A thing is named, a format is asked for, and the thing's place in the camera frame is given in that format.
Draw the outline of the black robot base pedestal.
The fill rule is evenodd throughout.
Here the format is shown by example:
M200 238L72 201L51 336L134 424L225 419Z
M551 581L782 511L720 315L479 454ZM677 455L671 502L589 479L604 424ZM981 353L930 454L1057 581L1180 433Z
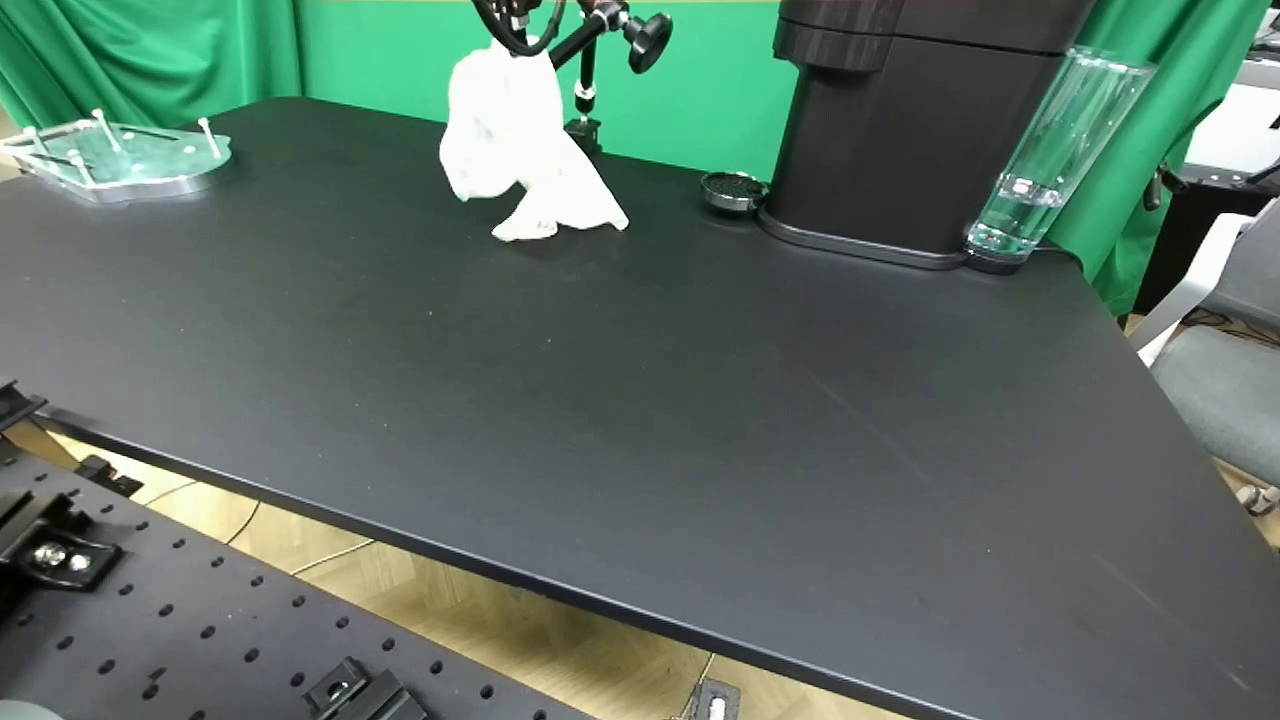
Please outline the black robot base pedestal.
M1097 0L780 0L799 69L762 229L886 263L962 262L988 201Z

